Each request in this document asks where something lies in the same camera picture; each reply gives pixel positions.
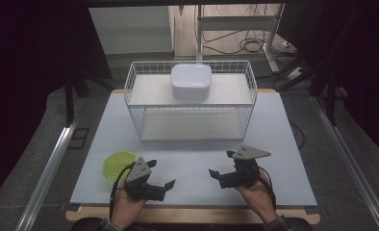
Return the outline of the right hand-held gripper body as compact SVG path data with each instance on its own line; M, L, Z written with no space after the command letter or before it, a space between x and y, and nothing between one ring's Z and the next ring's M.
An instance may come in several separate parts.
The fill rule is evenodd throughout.
M219 184L222 189L246 187L249 188L259 180L260 171L256 162L258 158L268 157L270 152L242 145L233 156L234 172L221 175Z

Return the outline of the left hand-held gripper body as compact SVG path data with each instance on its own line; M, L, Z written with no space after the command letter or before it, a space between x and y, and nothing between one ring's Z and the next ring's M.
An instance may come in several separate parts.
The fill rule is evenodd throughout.
M147 183L152 170L141 157L134 163L125 179L124 190L133 200L163 201L164 187L153 186Z

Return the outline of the green round plate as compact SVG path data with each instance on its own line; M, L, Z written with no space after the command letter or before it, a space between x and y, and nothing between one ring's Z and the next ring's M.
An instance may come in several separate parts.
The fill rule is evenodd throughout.
M136 160L136 155L128 151L119 151L108 156L103 164L102 173L110 180L116 180L119 173Z

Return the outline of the white wire shelf rack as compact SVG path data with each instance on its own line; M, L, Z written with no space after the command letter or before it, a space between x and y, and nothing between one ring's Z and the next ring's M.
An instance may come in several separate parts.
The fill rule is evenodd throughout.
M212 84L206 100L178 100L170 85L176 64L207 64ZM241 141L257 100L248 61L134 62L124 98L142 141Z

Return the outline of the white square dish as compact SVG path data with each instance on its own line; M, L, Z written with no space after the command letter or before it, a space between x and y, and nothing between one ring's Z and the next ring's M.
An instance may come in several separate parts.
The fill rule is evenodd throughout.
M207 64L176 64L170 75L173 95L178 100L206 100L212 84Z

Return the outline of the person's right hand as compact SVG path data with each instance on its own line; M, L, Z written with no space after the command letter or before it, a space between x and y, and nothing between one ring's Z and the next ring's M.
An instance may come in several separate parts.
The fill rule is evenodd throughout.
M262 182L257 181L249 188L236 187L236 190L264 224L269 224L279 218L272 205L270 192Z

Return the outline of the person's left hand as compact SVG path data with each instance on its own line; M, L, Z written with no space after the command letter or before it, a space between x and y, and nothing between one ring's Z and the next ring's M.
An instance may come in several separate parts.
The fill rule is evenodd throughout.
M111 223L118 230L125 230L139 217L145 203L145 200L133 200L124 189L118 189L114 198Z

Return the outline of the black floor grid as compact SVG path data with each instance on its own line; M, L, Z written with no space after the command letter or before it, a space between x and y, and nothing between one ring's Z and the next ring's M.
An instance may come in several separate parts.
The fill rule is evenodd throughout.
M80 150L83 149L88 138L89 128L78 128L73 132L73 135L68 144L68 149Z

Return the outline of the black metal stand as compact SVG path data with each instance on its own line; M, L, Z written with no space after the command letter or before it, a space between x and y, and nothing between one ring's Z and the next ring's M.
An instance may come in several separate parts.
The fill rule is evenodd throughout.
M336 77L333 72L330 73L327 82L327 103L326 115L333 126L336 125L335 120L335 101L336 101Z
M87 97L89 89L85 78L81 74L67 74L64 79L66 127L69 127L75 118L73 91L76 91L79 97Z

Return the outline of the white power strip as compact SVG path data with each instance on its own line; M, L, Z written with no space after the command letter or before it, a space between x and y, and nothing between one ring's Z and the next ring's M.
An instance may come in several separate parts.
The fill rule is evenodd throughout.
M297 67L295 70L293 70L288 76L287 78L289 80L292 80L296 77L298 77L300 74L302 74L304 72L304 69L302 67Z

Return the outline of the aluminium rail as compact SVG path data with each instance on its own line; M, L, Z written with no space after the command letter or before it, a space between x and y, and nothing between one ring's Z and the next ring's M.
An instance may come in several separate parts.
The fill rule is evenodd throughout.
M324 126L330 134L335 147L338 149L351 178L379 229L379 197L377 193L368 183L365 174L360 169L353 153L342 137L338 126L334 125L328 118L326 114L326 106L321 98L319 96L311 96L311 100L313 101Z
M32 230L78 122L79 118L75 117L63 128L14 231Z

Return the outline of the white desk frame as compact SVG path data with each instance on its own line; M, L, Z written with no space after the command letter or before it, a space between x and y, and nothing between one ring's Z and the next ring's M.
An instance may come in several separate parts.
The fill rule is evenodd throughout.
M280 69L275 62L271 48L283 9L284 4L280 4L274 15L203 16L202 6L198 5L195 23L195 34L197 35L195 53L196 60L200 61L203 58L201 42L203 31L269 31L268 39L262 45L262 49L271 71L273 73L279 73Z

